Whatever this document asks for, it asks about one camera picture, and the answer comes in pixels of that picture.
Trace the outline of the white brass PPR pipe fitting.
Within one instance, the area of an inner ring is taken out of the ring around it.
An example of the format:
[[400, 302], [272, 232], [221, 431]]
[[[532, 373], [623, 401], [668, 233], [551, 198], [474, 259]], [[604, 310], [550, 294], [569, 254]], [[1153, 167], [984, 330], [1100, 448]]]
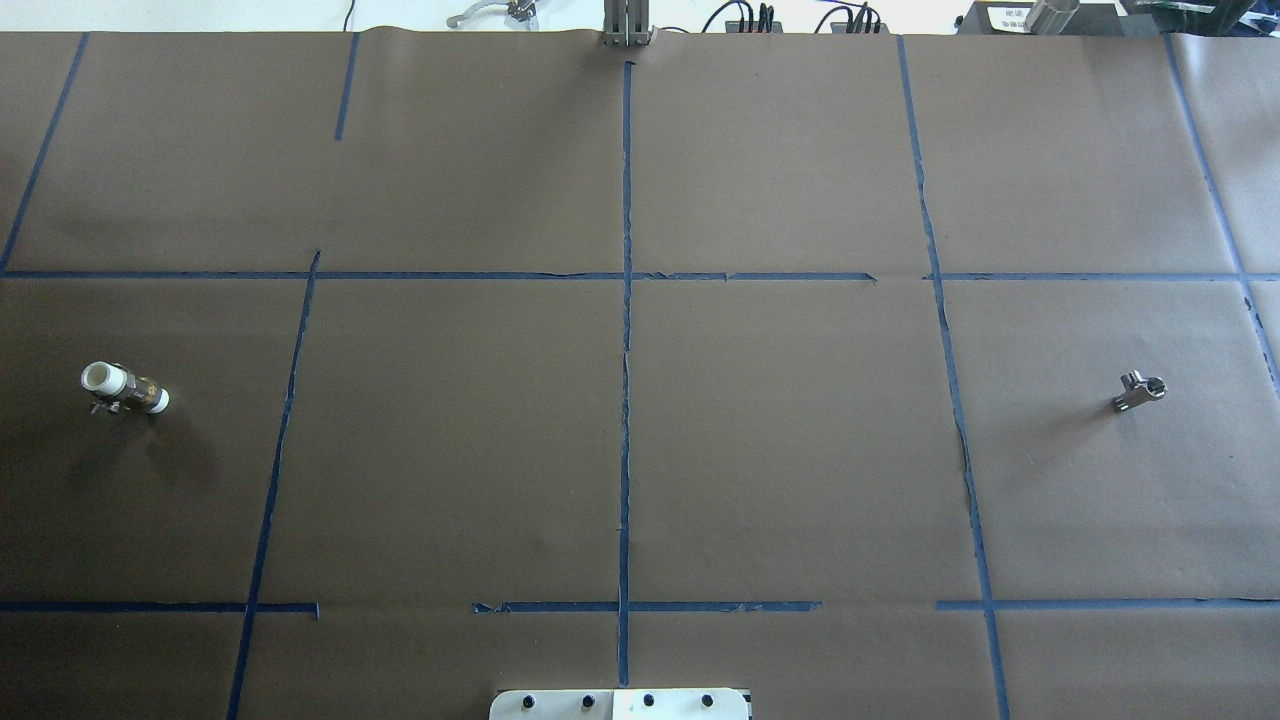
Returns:
[[93, 397], [90, 414], [104, 411], [115, 415], [124, 410], [157, 415], [170, 404], [170, 395], [156, 380], [115, 363], [88, 364], [81, 372], [79, 382], [82, 389]]

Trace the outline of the upper orange black connector hub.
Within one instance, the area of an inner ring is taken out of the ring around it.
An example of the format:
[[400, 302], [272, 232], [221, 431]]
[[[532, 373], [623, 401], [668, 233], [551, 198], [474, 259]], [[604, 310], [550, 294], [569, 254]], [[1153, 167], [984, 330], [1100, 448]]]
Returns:
[[776, 6], [767, 1], [723, 1], [705, 19], [700, 33], [723, 31], [731, 35], [782, 33]]

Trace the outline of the orange black connector hub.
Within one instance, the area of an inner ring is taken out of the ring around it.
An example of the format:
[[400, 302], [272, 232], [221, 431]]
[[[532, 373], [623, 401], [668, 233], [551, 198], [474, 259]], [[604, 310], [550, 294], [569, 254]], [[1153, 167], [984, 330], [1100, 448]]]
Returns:
[[881, 35], [886, 26], [881, 13], [868, 1], [826, 1], [824, 12], [813, 29], [814, 35]]
[[705, 19], [700, 33], [723, 31], [731, 35], [782, 33], [776, 6], [767, 1], [723, 1]]

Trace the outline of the metal clamp tool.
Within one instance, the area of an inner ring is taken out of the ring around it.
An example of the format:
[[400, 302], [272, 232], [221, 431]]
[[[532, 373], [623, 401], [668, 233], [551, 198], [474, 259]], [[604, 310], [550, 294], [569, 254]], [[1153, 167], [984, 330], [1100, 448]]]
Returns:
[[461, 13], [445, 18], [445, 28], [475, 28], [498, 20], [509, 29], [536, 31], [539, 1], [475, 1]]

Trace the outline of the lower orange black connector hub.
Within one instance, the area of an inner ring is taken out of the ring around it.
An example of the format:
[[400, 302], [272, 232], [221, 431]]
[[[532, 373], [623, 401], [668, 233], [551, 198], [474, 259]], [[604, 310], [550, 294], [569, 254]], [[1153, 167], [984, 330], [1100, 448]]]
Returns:
[[814, 35], [881, 35], [886, 26], [881, 13], [868, 1], [826, 1], [824, 12], [813, 29]]

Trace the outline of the black block stand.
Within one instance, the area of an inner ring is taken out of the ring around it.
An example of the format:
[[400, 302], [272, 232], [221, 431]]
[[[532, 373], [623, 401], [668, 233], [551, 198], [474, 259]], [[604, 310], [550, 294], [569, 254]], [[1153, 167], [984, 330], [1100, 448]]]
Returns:
[[1135, 19], [1116, 3], [974, 1], [955, 20], [955, 35], [1117, 37]]

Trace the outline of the metal cylinder weight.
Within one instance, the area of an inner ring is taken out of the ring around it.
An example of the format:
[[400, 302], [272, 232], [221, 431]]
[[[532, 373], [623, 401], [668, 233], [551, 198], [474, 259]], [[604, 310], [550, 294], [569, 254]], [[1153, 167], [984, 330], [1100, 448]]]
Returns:
[[1061, 35], [1079, 6], [1079, 0], [1036, 0], [1027, 12], [1023, 27], [1028, 35]]

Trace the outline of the aluminium profile post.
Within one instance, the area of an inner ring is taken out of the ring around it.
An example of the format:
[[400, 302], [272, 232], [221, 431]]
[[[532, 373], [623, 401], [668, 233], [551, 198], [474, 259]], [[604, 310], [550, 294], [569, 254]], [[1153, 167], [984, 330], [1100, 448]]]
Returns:
[[652, 42], [648, 0], [605, 0], [602, 44], [607, 47], [644, 47]]

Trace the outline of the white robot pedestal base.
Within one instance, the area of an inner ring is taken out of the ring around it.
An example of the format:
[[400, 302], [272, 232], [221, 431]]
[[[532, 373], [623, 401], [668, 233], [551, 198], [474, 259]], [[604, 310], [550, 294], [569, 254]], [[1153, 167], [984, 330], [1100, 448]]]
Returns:
[[749, 693], [710, 688], [503, 691], [489, 719], [751, 719]]

